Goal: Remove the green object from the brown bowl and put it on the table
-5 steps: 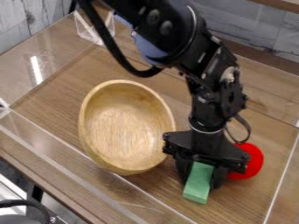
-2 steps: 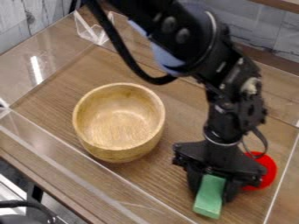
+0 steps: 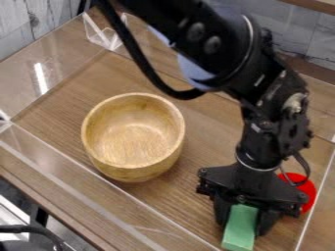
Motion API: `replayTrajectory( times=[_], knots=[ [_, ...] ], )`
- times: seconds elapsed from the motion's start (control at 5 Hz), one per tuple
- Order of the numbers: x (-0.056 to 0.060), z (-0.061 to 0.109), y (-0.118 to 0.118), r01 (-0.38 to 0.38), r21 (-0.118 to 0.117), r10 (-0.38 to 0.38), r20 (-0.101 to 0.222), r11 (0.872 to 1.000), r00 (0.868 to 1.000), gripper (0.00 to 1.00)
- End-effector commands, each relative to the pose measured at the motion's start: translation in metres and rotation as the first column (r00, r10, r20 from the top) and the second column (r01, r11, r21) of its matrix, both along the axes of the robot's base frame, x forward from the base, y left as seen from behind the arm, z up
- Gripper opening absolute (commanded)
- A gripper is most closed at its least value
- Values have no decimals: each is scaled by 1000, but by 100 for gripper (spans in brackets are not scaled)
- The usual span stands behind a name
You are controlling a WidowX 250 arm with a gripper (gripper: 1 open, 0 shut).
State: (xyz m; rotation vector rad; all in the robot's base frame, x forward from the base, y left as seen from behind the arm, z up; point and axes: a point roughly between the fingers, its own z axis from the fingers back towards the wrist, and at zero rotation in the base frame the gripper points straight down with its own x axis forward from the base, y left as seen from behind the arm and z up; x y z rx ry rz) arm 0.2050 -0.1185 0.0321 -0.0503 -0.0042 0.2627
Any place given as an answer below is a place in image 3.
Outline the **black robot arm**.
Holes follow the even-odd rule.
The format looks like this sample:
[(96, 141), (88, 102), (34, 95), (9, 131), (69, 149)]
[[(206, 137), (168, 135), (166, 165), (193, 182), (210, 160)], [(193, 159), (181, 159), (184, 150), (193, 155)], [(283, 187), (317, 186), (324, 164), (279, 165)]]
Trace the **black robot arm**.
[(233, 208), (255, 212), (252, 231), (264, 235), (279, 218), (297, 216), (308, 196), (299, 183), (276, 174), (284, 161), (308, 148), (308, 90), (276, 55), (272, 35), (252, 17), (217, 11), (204, 0), (114, 0), (153, 31), (182, 60), (190, 89), (173, 90), (158, 78), (133, 35), (118, 29), (125, 47), (153, 85), (177, 99), (222, 91), (240, 104), (241, 138), (235, 163), (200, 169), (198, 193), (214, 206), (216, 222), (228, 224)]

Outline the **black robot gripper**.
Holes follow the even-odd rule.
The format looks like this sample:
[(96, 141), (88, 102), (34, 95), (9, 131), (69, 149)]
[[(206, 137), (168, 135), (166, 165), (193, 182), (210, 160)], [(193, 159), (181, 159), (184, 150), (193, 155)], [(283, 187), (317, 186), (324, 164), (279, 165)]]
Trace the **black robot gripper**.
[(261, 172), (240, 163), (201, 168), (197, 171), (196, 192), (213, 201), (214, 220), (220, 227), (228, 221), (231, 206), (243, 204), (263, 210), (256, 220), (256, 235), (268, 233), (284, 215), (297, 217), (305, 212), (308, 195), (299, 183), (279, 177), (273, 171)]

